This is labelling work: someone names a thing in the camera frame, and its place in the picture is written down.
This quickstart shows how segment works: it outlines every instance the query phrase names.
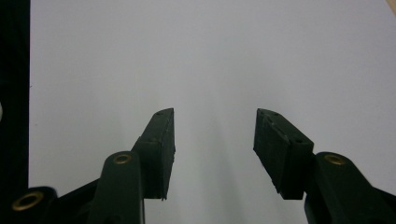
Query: white wall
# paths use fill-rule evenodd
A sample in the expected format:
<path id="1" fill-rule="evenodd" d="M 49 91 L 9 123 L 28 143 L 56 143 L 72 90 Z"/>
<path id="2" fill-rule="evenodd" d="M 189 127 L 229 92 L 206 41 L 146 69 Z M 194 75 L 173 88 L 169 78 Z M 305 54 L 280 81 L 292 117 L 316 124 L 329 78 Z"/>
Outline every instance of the white wall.
<path id="1" fill-rule="evenodd" d="M 396 20 L 385 1 L 32 1 L 30 186 L 99 177 L 176 111 L 168 200 L 147 223 L 306 223 L 253 148 L 257 108 L 396 194 Z"/>

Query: white background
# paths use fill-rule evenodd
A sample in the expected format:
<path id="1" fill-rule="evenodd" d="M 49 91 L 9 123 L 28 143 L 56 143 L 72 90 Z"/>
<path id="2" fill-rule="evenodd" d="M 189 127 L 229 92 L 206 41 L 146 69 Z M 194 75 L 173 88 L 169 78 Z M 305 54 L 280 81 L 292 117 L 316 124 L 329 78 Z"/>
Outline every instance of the white background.
<path id="1" fill-rule="evenodd" d="M 385 1 L 32 1 L 30 186 L 99 177 L 176 111 L 147 223 L 306 223 L 252 150 L 257 108 L 396 194 L 396 19 Z"/>

